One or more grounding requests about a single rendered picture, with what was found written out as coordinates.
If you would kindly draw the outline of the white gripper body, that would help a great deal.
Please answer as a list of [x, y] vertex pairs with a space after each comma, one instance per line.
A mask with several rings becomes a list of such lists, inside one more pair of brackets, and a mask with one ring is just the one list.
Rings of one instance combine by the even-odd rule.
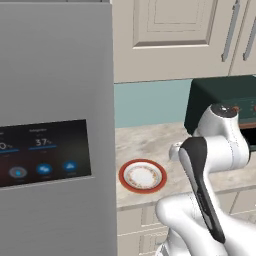
[[171, 161], [178, 161], [179, 160], [179, 149], [182, 145], [181, 142], [173, 143], [169, 149], [169, 159]]

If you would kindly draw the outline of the dark green toaster oven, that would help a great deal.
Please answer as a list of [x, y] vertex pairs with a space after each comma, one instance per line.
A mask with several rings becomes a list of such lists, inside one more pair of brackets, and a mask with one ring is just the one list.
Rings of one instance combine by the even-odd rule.
[[[253, 75], [196, 78], [191, 82], [184, 127], [192, 135], [198, 122], [214, 103], [239, 106], [239, 124], [256, 122], [256, 77]], [[240, 129], [256, 152], [256, 128]]]

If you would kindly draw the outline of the red rimmed white plate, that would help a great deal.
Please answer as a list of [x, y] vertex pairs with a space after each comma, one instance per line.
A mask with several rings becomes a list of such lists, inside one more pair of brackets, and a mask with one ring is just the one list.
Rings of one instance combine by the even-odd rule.
[[124, 163], [118, 172], [120, 183], [138, 194], [152, 194], [161, 190], [167, 181], [165, 169], [149, 159], [133, 159]]

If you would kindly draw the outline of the beige drawer front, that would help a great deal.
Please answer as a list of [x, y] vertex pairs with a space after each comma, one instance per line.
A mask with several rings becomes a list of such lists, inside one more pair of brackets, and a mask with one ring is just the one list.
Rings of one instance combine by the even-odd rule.
[[117, 213], [117, 234], [124, 235], [164, 228], [155, 214], [155, 206], [139, 207]]
[[229, 214], [256, 210], [256, 189], [217, 195], [221, 208]]

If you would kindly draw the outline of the beige base cupboard door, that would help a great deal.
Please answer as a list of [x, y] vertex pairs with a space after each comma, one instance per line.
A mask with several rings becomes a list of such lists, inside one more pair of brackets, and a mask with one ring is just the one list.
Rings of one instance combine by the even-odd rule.
[[154, 256], [167, 234], [164, 227], [118, 235], [118, 256]]

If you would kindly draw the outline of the grey fridge with touch screen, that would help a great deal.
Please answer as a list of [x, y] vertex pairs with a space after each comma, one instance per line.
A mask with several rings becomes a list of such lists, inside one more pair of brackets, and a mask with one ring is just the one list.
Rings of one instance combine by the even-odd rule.
[[0, 256], [117, 256], [110, 0], [0, 0]]

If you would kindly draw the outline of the beige narrow wall cupboard door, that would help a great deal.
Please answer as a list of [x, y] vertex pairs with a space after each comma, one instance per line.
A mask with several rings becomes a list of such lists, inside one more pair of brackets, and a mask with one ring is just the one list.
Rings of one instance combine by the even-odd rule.
[[256, 74], [256, 34], [250, 55], [246, 61], [243, 60], [243, 53], [245, 52], [255, 17], [256, 0], [248, 0], [231, 62], [230, 76]]

